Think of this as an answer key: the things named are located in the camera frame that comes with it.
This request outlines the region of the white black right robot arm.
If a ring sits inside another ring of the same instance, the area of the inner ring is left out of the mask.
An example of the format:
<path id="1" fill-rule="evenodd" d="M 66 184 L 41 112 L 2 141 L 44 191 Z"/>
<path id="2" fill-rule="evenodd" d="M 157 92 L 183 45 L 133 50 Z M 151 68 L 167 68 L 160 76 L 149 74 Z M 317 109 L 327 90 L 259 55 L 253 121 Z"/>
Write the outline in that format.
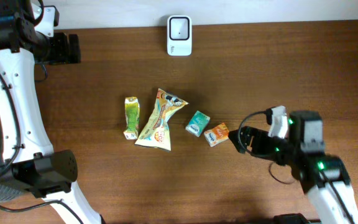
<path id="1" fill-rule="evenodd" d="M 323 120 L 318 112 L 278 108 L 263 111 L 269 131 L 241 122 L 228 138 L 241 154 L 289 166 L 321 223 L 358 223 L 350 176 L 338 156 L 326 154 Z"/>

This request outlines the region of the orange tissue pack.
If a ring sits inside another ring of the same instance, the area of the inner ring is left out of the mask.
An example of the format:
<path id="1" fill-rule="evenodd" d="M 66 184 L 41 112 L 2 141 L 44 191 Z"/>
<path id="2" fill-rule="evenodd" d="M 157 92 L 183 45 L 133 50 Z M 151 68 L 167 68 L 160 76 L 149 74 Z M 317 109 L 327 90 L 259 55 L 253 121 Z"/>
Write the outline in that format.
<path id="1" fill-rule="evenodd" d="M 214 147 L 229 139 L 229 129 L 225 123 L 204 132 L 204 136 L 210 147 Z"/>

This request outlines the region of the green yellow juice carton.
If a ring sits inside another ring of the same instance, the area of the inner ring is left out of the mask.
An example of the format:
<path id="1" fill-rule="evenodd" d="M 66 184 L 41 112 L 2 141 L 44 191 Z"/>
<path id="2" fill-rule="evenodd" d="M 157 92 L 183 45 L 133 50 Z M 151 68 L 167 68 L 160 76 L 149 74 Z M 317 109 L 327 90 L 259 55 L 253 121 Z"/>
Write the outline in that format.
<path id="1" fill-rule="evenodd" d="M 128 140 L 135 140 L 139 135 L 140 104 L 137 97 L 127 97 L 124 102 L 126 129 L 124 135 Z"/>

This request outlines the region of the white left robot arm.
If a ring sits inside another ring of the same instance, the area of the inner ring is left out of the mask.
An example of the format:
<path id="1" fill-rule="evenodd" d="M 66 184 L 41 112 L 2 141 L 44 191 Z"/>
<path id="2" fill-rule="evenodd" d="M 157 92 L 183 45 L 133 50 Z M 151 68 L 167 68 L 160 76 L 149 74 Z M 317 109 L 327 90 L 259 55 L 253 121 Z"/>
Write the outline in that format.
<path id="1" fill-rule="evenodd" d="M 55 6 L 0 1 L 0 210 L 21 193 L 65 223 L 102 223 L 78 185 L 72 151 L 55 152 L 40 113 L 35 66 L 80 63 L 78 36 L 55 32 Z"/>

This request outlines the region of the teal tissue pack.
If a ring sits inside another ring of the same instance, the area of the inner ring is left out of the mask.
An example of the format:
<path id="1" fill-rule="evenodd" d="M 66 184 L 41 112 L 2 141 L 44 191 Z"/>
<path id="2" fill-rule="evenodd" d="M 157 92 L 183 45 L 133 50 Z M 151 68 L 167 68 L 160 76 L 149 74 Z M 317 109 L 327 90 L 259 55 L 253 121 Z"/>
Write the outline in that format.
<path id="1" fill-rule="evenodd" d="M 200 137 L 201 134 L 203 133 L 204 128 L 207 127 L 209 121 L 210 121 L 209 116 L 205 115 L 200 111 L 197 111 L 190 119 L 185 129 L 189 133 L 197 137 Z"/>

